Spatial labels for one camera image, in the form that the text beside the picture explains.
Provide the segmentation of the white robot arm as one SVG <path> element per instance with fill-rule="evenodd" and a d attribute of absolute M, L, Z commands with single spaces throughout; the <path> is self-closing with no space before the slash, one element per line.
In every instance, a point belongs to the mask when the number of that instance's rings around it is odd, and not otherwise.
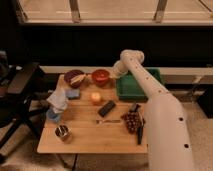
<path fill-rule="evenodd" d="M 132 73 L 148 98 L 144 108 L 150 171 L 195 171 L 187 128 L 187 114 L 181 102 L 143 66 L 144 53 L 123 50 L 113 66 L 114 76 Z"/>

